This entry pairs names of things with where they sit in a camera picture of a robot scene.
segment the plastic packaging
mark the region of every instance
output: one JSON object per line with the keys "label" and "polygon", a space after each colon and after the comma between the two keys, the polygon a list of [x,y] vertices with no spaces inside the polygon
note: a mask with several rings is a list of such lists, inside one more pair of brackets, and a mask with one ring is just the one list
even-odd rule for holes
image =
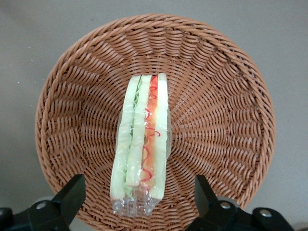
{"label": "plastic packaging", "polygon": [[166,75],[132,77],[116,135],[110,185],[115,214],[150,215],[162,200],[171,141]]}

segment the gray floor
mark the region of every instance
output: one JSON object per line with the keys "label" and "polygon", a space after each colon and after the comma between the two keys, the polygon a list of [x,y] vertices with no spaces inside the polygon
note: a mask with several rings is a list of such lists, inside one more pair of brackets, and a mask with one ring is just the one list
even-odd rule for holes
{"label": "gray floor", "polygon": [[[41,172],[34,118],[45,78],[76,40],[114,19],[170,13],[209,23],[255,61],[277,119],[275,156],[246,211],[266,206],[308,226],[308,1],[1,0],[0,207],[52,195]],[[79,220],[73,231],[91,230]]]}

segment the woven basket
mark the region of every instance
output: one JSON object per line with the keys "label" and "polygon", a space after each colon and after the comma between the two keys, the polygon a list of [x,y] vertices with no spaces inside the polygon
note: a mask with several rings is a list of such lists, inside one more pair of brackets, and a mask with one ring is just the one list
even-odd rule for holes
{"label": "woven basket", "polygon": [[[168,78],[173,137],[165,197],[150,217],[119,217],[109,199],[119,113],[130,77],[159,72]],[[205,23],[164,14],[113,21],[71,46],[43,87],[35,130],[55,192],[85,174],[78,217],[98,230],[183,230],[198,216],[198,174],[245,207],[275,141],[272,102],[249,56]]]}

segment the black clamp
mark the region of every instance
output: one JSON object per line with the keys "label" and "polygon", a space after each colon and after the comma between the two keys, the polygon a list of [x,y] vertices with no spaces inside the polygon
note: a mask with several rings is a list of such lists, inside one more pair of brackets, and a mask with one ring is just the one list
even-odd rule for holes
{"label": "black clamp", "polygon": [[273,209],[255,208],[248,214],[229,201],[218,200],[204,176],[196,177],[194,194],[200,217],[186,231],[294,231]]}
{"label": "black clamp", "polygon": [[85,177],[75,175],[51,201],[39,201],[16,215],[0,208],[0,231],[69,231],[85,199]]}

